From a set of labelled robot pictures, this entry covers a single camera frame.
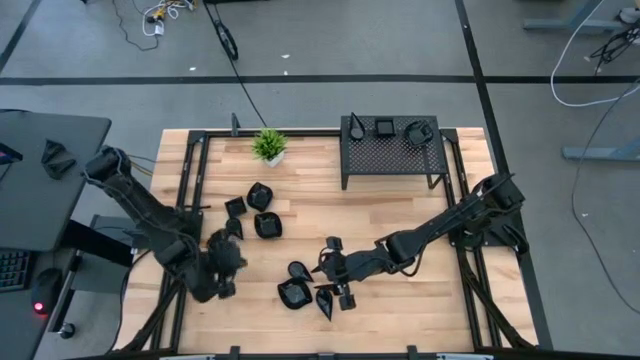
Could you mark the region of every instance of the white pot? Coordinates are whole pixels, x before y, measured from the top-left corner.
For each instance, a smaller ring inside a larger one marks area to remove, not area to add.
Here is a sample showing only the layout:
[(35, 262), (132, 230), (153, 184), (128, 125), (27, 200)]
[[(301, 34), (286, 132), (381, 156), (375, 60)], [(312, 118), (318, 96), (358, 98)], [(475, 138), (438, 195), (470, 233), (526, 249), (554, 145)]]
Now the white pot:
[(282, 161), (282, 159), (284, 159), (284, 150), (280, 152), (280, 154), (276, 155), (276, 157), (274, 157), (271, 160), (264, 160), (264, 162), (269, 165), (269, 167), (275, 167), (276, 165), (278, 165), (280, 163), (280, 161)]

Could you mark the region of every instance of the black desk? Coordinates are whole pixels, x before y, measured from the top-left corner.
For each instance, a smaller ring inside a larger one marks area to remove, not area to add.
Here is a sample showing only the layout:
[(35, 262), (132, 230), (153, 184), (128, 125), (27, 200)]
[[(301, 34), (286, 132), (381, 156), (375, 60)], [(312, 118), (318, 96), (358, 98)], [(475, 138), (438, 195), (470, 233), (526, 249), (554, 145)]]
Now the black desk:
[[(0, 247), (51, 251), (58, 246), (84, 186), (84, 164), (110, 126), (105, 118), (0, 113), (0, 142), (24, 157), (0, 183)], [(40, 164), (45, 139), (63, 144), (77, 161), (60, 181)]]
[[(0, 113), (0, 141), (21, 152), (0, 183), (0, 247), (44, 251), (31, 275), (52, 267), (57, 247), (84, 186), (84, 164), (102, 145), (111, 121), (105, 118), (36, 113)], [(40, 165), (45, 138), (58, 141), (77, 164), (60, 181)], [(64, 270), (69, 250), (59, 250), (55, 267)], [(48, 321), (31, 308), (31, 290), (0, 293), (0, 359), (31, 359)]]

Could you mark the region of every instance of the wooden tabletop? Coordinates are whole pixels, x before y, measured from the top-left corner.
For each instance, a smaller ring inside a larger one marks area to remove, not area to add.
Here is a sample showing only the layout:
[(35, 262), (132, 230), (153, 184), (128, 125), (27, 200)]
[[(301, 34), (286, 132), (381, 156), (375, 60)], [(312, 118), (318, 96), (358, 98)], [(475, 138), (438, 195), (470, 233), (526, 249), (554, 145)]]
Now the wooden tabletop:
[[(187, 134), (165, 130), (162, 136), (151, 191), (166, 205), (176, 202)], [(481, 128), (460, 128), (458, 134), (473, 186), (494, 172), (485, 135)], [(190, 179), (193, 190), (195, 175)], [(456, 255), (446, 236), (429, 245), (415, 277), (383, 274), (353, 283), (357, 308), (340, 311), (335, 299), (331, 322), (315, 302), (287, 309), (276, 290), (288, 279), (289, 262), (315, 267), (327, 236), (341, 237), (346, 254), (369, 250), (376, 239), (439, 214), (447, 206), (442, 185), (428, 190), (424, 175), (352, 176), (348, 190), (342, 191), (337, 137), (290, 138), (285, 159), (275, 168), (253, 158), (251, 139), (215, 138), (202, 196), (202, 205), (211, 208), (205, 210), (201, 246), (224, 226), (224, 202), (246, 197), (256, 181), (273, 189), (268, 210), (281, 217), (284, 234), (275, 241), (262, 240), (253, 228), (256, 210), (249, 208), (241, 217), (245, 240), (240, 246), (249, 266), (237, 277), (237, 294), (204, 304), (187, 295), (180, 353), (228, 353), (232, 345), (241, 346), (243, 353), (406, 352), (407, 345), (416, 345), (420, 352), (472, 350)], [(458, 194), (457, 182), (454, 188)], [(537, 343), (513, 252), (485, 248), (484, 255), (496, 304), (525, 339)], [(116, 348), (130, 341), (155, 307), (161, 278), (162, 270), (150, 256), (133, 269)], [(314, 274), (314, 279), (326, 283), (323, 275)], [(483, 340), (489, 344), (484, 310), (476, 304)], [(170, 315), (164, 345), (171, 320)]]

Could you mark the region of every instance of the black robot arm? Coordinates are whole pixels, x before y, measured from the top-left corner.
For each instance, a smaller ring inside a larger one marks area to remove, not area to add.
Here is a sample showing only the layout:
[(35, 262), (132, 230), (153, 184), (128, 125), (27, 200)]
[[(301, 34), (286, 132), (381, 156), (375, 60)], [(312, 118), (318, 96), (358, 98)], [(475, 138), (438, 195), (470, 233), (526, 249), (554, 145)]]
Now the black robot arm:
[[(492, 232), (494, 223), (520, 209), (524, 196), (511, 181), (511, 175), (496, 174), (483, 179), (473, 191), (458, 204), (413, 230), (392, 233), (375, 241), (375, 249), (342, 254), (342, 240), (327, 239), (327, 247), (320, 251), (318, 266), (314, 272), (322, 271), (333, 284), (321, 287), (340, 296), (340, 307), (349, 310), (356, 307), (349, 282), (363, 281), (380, 273), (401, 272), (406, 276), (417, 273), (422, 253), (429, 243), (452, 231), (462, 231), (467, 238), (474, 238)], [(512, 244), (520, 254), (528, 251), (524, 236), (508, 232), (514, 237)], [(405, 269), (417, 264), (411, 273)], [(463, 281), (476, 292), (480, 301), (496, 320), (513, 347), (532, 347), (522, 339), (509, 324), (490, 296), (484, 292), (468, 262), (463, 264)]]
[(342, 241), (327, 239), (320, 252), (318, 267), (335, 283), (362, 281), (382, 272), (394, 274), (413, 265), (429, 243), (454, 230), (468, 236), (489, 229), (494, 219), (519, 209), (524, 196), (511, 181), (511, 175), (493, 175), (482, 180), (458, 204), (413, 230), (392, 233), (375, 241), (375, 249), (341, 254)]
[(84, 176), (112, 197), (150, 240), (150, 250), (162, 267), (181, 280), (193, 298), (235, 294), (233, 279), (246, 265), (240, 249), (227, 238), (201, 251), (195, 224), (178, 210), (162, 205), (131, 176), (131, 161), (120, 149), (104, 146), (86, 165)]

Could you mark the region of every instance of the black cube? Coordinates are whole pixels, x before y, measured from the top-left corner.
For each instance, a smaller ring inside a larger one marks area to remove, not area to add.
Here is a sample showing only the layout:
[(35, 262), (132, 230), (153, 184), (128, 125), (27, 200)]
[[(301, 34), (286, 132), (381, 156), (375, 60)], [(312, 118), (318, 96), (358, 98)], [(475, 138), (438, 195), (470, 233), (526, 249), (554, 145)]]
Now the black cube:
[(229, 214), (230, 218), (238, 217), (247, 212), (242, 196), (227, 201), (224, 203), (224, 207), (227, 208), (227, 214)]
[(257, 214), (254, 219), (256, 233), (263, 239), (282, 236), (282, 222), (280, 217), (272, 212)]
[(393, 118), (376, 118), (376, 134), (380, 137), (395, 136)]

